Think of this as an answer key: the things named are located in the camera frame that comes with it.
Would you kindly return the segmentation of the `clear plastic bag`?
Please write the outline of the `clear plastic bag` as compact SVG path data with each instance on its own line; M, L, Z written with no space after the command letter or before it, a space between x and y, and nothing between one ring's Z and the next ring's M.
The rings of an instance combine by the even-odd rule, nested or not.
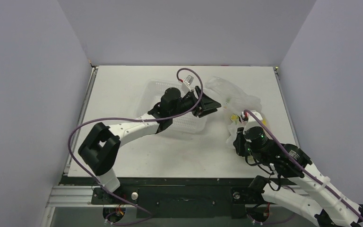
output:
M240 122L241 112L255 110L261 114L261 100L256 96L246 94L232 82L219 77L212 77L205 83L205 88L217 94L216 101L222 105L224 119L229 131L229 137L225 142L226 147L234 148L233 142L236 139L237 129L243 127Z

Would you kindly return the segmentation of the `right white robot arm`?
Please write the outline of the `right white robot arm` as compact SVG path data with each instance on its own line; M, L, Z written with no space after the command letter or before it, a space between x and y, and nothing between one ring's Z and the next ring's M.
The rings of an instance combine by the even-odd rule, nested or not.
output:
M259 204L278 204L318 227L358 227L363 223L363 204L347 198L323 175L298 146L269 138L260 126L230 132L227 142L251 166L266 166L276 181L256 176L248 197Z

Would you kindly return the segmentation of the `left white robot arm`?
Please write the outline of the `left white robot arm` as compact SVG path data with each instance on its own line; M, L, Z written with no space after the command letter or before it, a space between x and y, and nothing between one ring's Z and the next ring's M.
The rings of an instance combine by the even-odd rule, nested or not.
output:
M105 187L104 198L110 203L117 203L121 200L122 190L113 166L123 145L166 130L172 125L174 117L182 113L201 118L220 107L221 104L203 93L199 86L185 96L181 96L179 89L171 87L165 90L160 102L140 118L109 126L102 122L95 124L79 147L78 154L99 184Z

